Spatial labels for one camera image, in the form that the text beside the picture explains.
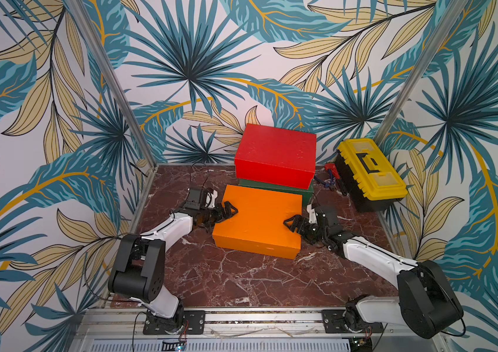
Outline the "orange shoebox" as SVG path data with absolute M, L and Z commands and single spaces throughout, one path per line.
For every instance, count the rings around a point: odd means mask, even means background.
M 228 185 L 223 200 L 238 214 L 215 225 L 216 246 L 289 260 L 300 253 L 301 237 L 284 225 L 302 214 L 300 195 Z

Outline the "red shoebox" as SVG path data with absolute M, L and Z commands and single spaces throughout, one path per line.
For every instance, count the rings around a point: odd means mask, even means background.
M 316 136 L 249 124 L 234 165 L 238 179 L 307 189 L 316 169 Z

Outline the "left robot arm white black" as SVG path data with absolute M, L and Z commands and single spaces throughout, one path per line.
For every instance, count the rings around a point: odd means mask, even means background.
M 158 318 L 175 318 L 180 300 L 164 286 L 167 250 L 193 230 L 209 230 L 237 214 L 229 201 L 218 202 L 214 189 L 190 189 L 186 200 L 154 229 L 121 239 L 108 290 L 142 304 Z

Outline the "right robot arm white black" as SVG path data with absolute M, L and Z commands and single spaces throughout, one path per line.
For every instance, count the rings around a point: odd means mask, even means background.
M 369 269 L 397 289 L 397 296 L 363 295 L 347 302 L 342 318 L 347 331 L 359 333 L 372 324 L 397 324 L 431 339 L 463 321 L 463 307 L 436 262 L 401 257 L 345 230 L 335 208 L 310 208 L 309 215 L 294 215 L 284 220 L 284 226 L 307 243 L 321 243 L 340 258 Z

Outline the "green shoebox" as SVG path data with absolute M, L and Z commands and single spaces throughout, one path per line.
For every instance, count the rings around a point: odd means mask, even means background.
M 314 196 L 314 187 L 312 185 L 310 185 L 307 189 L 298 189 L 298 188 L 293 188 L 293 187 L 288 187 L 288 186 L 280 186 L 280 185 L 276 185 L 276 184 L 261 183 L 261 182 L 252 181 L 252 180 L 240 179 L 239 186 L 249 187 L 249 188 L 253 188 L 253 189 L 267 190 L 267 191 L 272 191 L 272 192 L 298 194 L 298 195 L 302 196 L 303 206 L 307 206 Z

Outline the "yellow black toolbox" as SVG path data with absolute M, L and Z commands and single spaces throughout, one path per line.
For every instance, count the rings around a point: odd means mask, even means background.
M 406 183 L 372 139 L 348 139 L 335 166 L 359 213 L 384 211 L 408 195 Z

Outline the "blue handled pliers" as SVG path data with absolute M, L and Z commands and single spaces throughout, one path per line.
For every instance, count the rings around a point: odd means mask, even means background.
M 328 178 L 322 180 L 319 176 L 315 175 L 314 180 L 322 185 L 325 189 L 329 189 L 330 191 L 336 190 L 336 178 L 331 171 L 328 172 Z

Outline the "red handled tool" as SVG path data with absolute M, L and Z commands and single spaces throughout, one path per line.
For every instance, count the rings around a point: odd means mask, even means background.
M 331 179 L 340 180 L 340 175 L 334 163 L 327 163 L 324 165 L 324 170 L 329 174 Z

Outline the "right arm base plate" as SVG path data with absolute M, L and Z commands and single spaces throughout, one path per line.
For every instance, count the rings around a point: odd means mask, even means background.
M 336 333 L 381 333 L 381 323 L 364 323 L 351 312 L 347 317 L 346 309 L 324 309 L 321 311 L 322 323 L 327 334 Z

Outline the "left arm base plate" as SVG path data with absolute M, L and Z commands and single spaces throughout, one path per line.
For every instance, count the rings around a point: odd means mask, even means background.
M 177 312 L 173 318 L 161 318 L 148 313 L 143 327 L 144 335 L 190 335 L 204 333 L 206 312 L 204 310 L 187 310 Z

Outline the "front aluminium rail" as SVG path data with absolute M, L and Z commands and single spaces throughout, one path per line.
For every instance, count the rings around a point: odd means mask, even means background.
M 195 307 L 187 310 L 206 312 L 204 333 L 188 337 L 233 339 L 242 337 L 351 337 L 353 333 L 327 334 L 321 311 L 335 307 Z M 128 338 L 146 339 L 143 309 L 91 309 L 77 327 L 80 339 Z

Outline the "left aluminium frame post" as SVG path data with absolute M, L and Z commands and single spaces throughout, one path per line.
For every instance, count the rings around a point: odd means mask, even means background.
M 84 40 L 89 45 L 92 56 L 99 66 L 100 73 L 105 76 L 108 88 L 114 94 L 114 98 L 118 107 L 122 111 L 125 121 L 130 127 L 132 135 L 135 137 L 139 149 L 149 164 L 149 168 L 156 169 L 156 161 L 152 157 L 151 150 L 143 137 L 138 121 L 135 118 L 131 105 L 127 100 L 120 83 L 118 82 L 114 68 L 108 58 L 108 55 L 101 43 L 100 37 L 95 33 L 94 25 L 89 14 L 86 11 L 82 1 L 69 0 L 67 7 L 72 13 L 78 29 L 84 37 Z

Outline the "aluminium frame post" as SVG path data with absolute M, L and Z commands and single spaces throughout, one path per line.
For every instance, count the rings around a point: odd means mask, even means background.
M 450 6 L 446 9 L 443 14 L 442 21 L 438 23 L 435 27 L 435 33 L 429 38 L 426 48 L 420 53 L 419 59 L 410 73 L 410 75 L 405 80 L 405 83 L 400 90 L 397 98 L 395 99 L 393 105 L 388 111 L 383 122 L 379 125 L 379 129 L 374 137 L 374 141 L 380 144 L 384 141 L 386 136 L 389 134 L 391 127 L 397 120 L 397 117 L 402 110 L 403 106 L 407 102 L 411 92 L 416 87 L 419 80 L 422 78 L 426 69 L 428 69 L 431 61 L 435 55 L 440 50 L 443 45 L 449 31 L 455 24 L 457 18 L 463 12 L 468 0 L 462 1 L 452 1 Z
M 130 127 L 132 135 L 135 137 L 139 149 L 149 164 L 149 168 L 156 169 L 156 161 L 152 157 L 151 150 L 143 137 L 138 121 L 135 118 L 131 105 L 127 100 L 120 83 L 118 82 L 114 68 L 108 58 L 108 55 L 101 43 L 100 37 L 95 33 L 94 25 L 89 14 L 86 11 L 82 1 L 69 0 L 67 7 L 72 13 L 78 29 L 84 37 L 84 40 L 89 45 L 92 56 L 99 66 L 100 73 L 105 76 L 108 88 L 114 94 L 114 98 L 118 107 L 122 111 L 125 121 Z

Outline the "right aluminium frame post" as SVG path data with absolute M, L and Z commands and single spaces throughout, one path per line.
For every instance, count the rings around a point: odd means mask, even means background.
M 379 125 L 379 129 L 374 137 L 374 141 L 380 144 L 384 141 L 386 136 L 389 134 L 391 127 L 397 120 L 397 117 L 402 110 L 403 106 L 407 102 L 411 92 L 416 87 L 419 80 L 422 78 L 426 69 L 428 69 L 431 61 L 435 55 L 440 50 L 443 45 L 449 31 L 455 24 L 457 18 L 463 12 L 468 0 L 462 1 L 452 1 L 450 6 L 446 9 L 443 14 L 442 21 L 438 23 L 435 27 L 435 33 L 429 38 L 426 48 L 420 53 L 419 59 L 410 73 L 410 75 L 405 80 L 405 83 L 400 90 L 397 98 L 395 99 L 393 105 L 388 111 L 383 122 Z

